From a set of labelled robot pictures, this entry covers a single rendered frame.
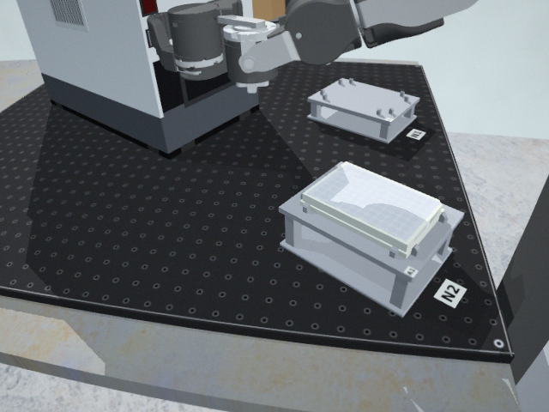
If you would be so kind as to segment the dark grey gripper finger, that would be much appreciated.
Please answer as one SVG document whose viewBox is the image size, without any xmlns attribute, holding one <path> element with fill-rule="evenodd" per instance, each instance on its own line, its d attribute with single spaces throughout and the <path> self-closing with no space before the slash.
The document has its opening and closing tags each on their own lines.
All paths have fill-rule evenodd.
<svg viewBox="0 0 549 412">
<path fill-rule="evenodd" d="M 166 30 L 164 28 L 164 25 L 162 21 L 160 20 L 159 15 L 150 15 L 147 18 L 148 23 L 148 31 L 149 36 L 151 40 L 151 45 L 156 49 L 156 53 L 159 56 L 160 62 L 162 66 L 164 66 L 165 70 L 170 70 L 173 72 L 184 72 L 192 75 L 199 75 L 199 73 L 202 72 L 189 72 L 186 71 L 180 71 L 178 70 L 178 67 L 176 66 L 175 56 L 174 56 L 174 50 L 173 45 L 171 45 Z"/>
<path fill-rule="evenodd" d="M 169 21 L 168 21 L 168 13 L 167 12 L 160 12 L 160 13 L 157 13 L 156 15 L 160 16 L 160 20 L 164 24 L 164 28 L 166 30 L 166 34 L 167 34 L 168 38 L 172 39 L 171 29 L 170 29 L 170 25 L 169 25 Z"/>
</svg>

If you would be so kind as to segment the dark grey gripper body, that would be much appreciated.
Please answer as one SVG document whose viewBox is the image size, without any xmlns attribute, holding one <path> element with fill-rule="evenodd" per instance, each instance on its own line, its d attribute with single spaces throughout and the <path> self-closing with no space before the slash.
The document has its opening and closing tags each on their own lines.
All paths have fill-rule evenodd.
<svg viewBox="0 0 549 412">
<path fill-rule="evenodd" d="M 266 28 L 265 20 L 243 17 L 241 0 L 188 3 L 170 8 L 167 13 L 178 70 L 202 72 L 181 72 L 181 77 L 189 81 L 204 81 L 227 72 L 223 32 L 226 25 L 238 32 Z"/>
</svg>

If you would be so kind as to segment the black perforated breadboard table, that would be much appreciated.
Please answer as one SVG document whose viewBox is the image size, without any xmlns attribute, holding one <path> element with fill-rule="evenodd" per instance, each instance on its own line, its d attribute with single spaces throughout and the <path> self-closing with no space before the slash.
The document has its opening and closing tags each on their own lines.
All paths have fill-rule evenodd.
<svg viewBox="0 0 549 412">
<path fill-rule="evenodd" d="M 0 295 L 159 324 L 391 354 L 515 357 L 422 65 L 294 60 L 259 110 L 168 160 L 51 103 L 0 112 Z M 390 143 L 307 118 L 341 78 L 419 97 Z M 412 130 L 426 132 L 419 140 Z M 464 214 L 402 318 L 280 246 L 279 207 L 340 162 Z M 466 289 L 454 308 L 433 296 Z"/>
</svg>

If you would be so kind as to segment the white label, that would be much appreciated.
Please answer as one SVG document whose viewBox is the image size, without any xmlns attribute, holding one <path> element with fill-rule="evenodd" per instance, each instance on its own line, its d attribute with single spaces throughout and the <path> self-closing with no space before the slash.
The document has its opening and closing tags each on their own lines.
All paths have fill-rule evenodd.
<svg viewBox="0 0 549 412">
<path fill-rule="evenodd" d="M 426 132 L 424 132 L 424 131 L 412 129 L 412 130 L 407 134 L 407 136 L 419 140 L 425 133 L 426 133 Z"/>
<path fill-rule="evenodd" d="M 464 287 L 446 279 L 433 297 L 455 308 L 465 292 Z"/>
</svg>

